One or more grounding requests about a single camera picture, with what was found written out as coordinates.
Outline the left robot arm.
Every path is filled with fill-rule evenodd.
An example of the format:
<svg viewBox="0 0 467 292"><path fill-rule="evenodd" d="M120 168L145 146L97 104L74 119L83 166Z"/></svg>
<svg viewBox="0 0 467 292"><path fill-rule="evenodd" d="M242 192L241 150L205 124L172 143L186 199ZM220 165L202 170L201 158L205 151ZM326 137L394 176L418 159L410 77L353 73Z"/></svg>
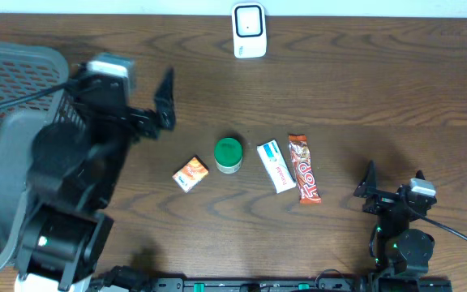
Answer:
<svg viewBox="0 0 467 292"><path fill-rule="evenodd" d="M81 123L43 127L31 147L26 184L31 211L19 234L18 288L68 291L88 283L113 226L105 209L131 146L176 125L174 69L154 109L129 106L128 78L79 70L62 85Z"/></svg>

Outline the white blue toothpaste box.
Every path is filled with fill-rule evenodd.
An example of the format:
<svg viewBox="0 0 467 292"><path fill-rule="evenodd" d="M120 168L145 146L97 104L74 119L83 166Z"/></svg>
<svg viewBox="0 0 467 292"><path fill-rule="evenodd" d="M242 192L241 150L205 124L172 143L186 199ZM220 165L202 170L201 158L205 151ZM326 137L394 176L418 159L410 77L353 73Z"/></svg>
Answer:
<svg viewBox="0 0 467 292"><path fill-rule="evenodd" d="M293 180L275 140L259 145L257 153L272 180L277 194L296 187L296 182Z"/></svg>

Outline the orange Top chocolate bar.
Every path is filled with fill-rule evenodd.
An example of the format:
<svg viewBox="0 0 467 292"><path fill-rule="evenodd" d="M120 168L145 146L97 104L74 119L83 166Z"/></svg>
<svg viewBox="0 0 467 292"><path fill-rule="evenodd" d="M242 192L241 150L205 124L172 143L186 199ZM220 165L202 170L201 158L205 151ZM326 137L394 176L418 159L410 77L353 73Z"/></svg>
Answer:
<svg viewBox="0 0 467 292"><path fill-rule="evenodd" d="M320 204L322 199L318 192L315 176L311 166L311 151L305 135L289 135L289 150L295 173L300 204Z"/></svg>

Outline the green lid jar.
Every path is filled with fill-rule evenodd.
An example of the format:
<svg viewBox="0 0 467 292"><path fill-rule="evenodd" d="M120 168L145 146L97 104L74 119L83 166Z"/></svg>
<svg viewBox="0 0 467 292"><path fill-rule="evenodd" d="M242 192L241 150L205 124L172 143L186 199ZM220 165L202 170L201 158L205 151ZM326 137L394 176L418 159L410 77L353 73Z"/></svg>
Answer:
<svg viewBox="0 0 467 292"><path fill-rule="evenodd" d="M219 140L214 148L217 169L224 174L237 172L242 165L243 151L241 143L232 137Z"/></svg>

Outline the orange small box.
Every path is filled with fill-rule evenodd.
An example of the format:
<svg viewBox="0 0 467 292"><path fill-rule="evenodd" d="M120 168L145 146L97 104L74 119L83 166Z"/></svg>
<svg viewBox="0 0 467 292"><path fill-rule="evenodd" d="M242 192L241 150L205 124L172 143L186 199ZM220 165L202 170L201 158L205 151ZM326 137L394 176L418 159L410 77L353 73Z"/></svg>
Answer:
<svg viewBox="0 0 467 292"><path fill-rule="evenodd" d="M192 157L172 178L184 192L188 193L208 174L206 165L198 157Z"/></svg>

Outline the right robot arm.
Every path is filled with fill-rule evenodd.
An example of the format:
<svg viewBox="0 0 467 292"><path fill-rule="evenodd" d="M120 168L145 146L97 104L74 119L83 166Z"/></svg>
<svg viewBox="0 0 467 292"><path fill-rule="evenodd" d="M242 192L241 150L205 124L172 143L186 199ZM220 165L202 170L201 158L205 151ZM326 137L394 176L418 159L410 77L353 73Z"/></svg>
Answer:
<svg viewBox="0 0 467 292"><path fill-rule="evenodd" d="M436 190L419 170L394 191L378 188L375 163L370 161L353 195L364 198L362 211L377 216L369 250L375 271L358 279L356 291L419 291L429 269L435 240L410 227L436 204Z"/></svg>

